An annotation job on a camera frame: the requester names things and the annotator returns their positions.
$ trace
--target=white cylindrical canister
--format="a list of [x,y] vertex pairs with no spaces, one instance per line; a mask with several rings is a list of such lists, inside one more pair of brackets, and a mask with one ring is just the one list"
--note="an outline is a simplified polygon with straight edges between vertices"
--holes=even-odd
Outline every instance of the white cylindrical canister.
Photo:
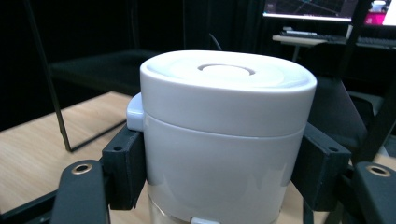
[[273,57],[183,50],[147,60],[140,78],[152,223],[275,223],[314,76]]

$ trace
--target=computer monitor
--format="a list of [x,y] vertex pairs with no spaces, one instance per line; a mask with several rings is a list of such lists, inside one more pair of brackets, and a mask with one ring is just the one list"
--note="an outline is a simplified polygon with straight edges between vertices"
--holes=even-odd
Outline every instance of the computer monitor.
[[364,25],[396,27],[396,1],[373,1]]
[[268,18],[351,23],[358,0],[266,0]]

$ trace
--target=white lid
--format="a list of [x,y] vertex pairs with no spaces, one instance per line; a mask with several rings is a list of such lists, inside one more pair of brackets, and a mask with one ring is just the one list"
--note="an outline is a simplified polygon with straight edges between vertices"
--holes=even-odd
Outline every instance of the white lid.
[[289,61],[246,53],[183,50],[141,66],[145,113],[183,128],[239,136],[301,130],[316,79]]

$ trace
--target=black keyboard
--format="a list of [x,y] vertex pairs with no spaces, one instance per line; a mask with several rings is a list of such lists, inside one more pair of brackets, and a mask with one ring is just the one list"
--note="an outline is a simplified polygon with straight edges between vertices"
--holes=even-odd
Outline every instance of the black keyboard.
[[346,41],[346,38],[340,35],[317,35],[315,33],[307,34],[296,34],[296,33],[286,33],[280,32],[282,36],[308,38],[308,39],[322,39],[326,41],[336,42],[336,41]]
[[377,45],[383,47],[396,47],[396,39],[381,39],[371,37],[359,37],[358,44]]

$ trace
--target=white desk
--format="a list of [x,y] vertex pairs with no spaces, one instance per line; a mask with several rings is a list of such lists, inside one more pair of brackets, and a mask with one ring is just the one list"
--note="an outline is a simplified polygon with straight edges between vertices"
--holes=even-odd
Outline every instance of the white desk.
[[274,41],[279,41],[281,44],[284,45],[292,45],[294,46],[294,52],[292,61],[296,62],[298,53],[300,51],[300,47],[312,47],[316,44],[327,42],[323,39],[312,39],[312,38],[300,38],[300,37],[291,37],[291,36],[283,36],[283,35],[273,35]]
[[[65,109],[64,120],[73,142],[81,142],[125,119],[131,97],[110,92]],[[108,133],[71,154],[64,149],[54,114],[0,132],[0,211],[5,213],[58,188],[61,173],[71,163],[99,160],[102,149],[118,130]],[[379,158],[396,168],[390,158]],[[290,184],[278,224],[303,223],[303,199]],[[325,213],[315,213],[321,223]],[[133,211],[110,211],[112,223],[149,223],[146,188]]]

